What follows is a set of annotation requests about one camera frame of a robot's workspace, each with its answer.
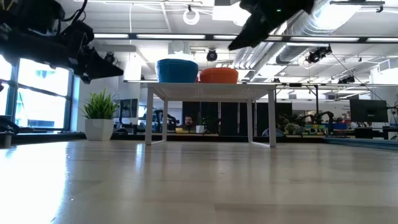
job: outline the person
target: person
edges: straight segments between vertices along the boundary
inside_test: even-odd
[[[185,124],[182,126],[182,128],[189,133],[191,130],[195,130],[195,126],[193,125],[193,116],[192,115],[185,115]]]

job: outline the window frame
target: window frame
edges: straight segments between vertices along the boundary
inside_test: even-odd
[[[18,75],[19,75],[20,61],[21,61],[21,59],[18,59],[17,63],[12,66],[10,80],[0,79],[3,83],[9,85],[9,92],[8,92],[7,104],[6,104],[6,114],[12,117],[12,122],[15,122],[18,88],[31,90],[31,91],[35,91],[37,93],[43,93],[43,94],[50,95],[50,96],[59,96],[59,97],[65,98],[63,128],[37,128],[37,129],[43,130],[43,131],[70,131],[70,118],[71,118],[71,112],[72,112],[72,94],[73,94],[73,73],[69,71],[68,91],[67,91],[67,95],[63,96],[63,95],[59,95],[58,93],[54,93],[52,91],[43,90],[40,88],[28,86],[28,85],[19,84],[18,83]]]

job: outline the green plant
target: green plant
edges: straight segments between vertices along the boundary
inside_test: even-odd
[[[286,126],[286,130],[287,130],[288,132],[292,133],[292,132],[296,131],[297,128],[294,126],[294,124],[289,123],[289,124]]]
[[[119,103],[113,103],[111,94],[106,94],[106,88],[100,94],[90,93],[89,99],[82,112],[87,119],[113,119]]]

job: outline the window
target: window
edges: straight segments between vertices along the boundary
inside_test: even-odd
[[[18,69],[13,69],[0,55],[0,81],[4,87],[0,92],[0,116],[7,115],[20,127],[69,130],[73,80],[69,71],[27,59],[18,62]]]
[[[68,93],[69,71],[63,68],[55,70],[48,65],[27,59],[19,63],[18,83],[51,91],[66,96]]]
[[[8,63],[2,55],[0,55],[0,78],[2,80],[10,80],[12,66]]]
[[[9,96],[9,85],[8,81],[11,79],[12,66],[8,63],[2,55],[0,55],[0,79],[2,79],[1,85],[4,87],[0,92],[0,115],[8,115],[7,102]]]
[[[16,123],[31,128],[63,128],[66,99],[18,89]]]
[[[7,84],[2,84],[4,89],[0,92],[0,115],[6,115],[7,109],[7,97],[9,86]]]

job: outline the security camera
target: security camera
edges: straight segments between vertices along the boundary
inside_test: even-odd
[[[217,53],[215,49],[210,49],[209,52],[207,53],[207,57],[206,57],[208,62],[214,62],[215,60],[217,60]]]

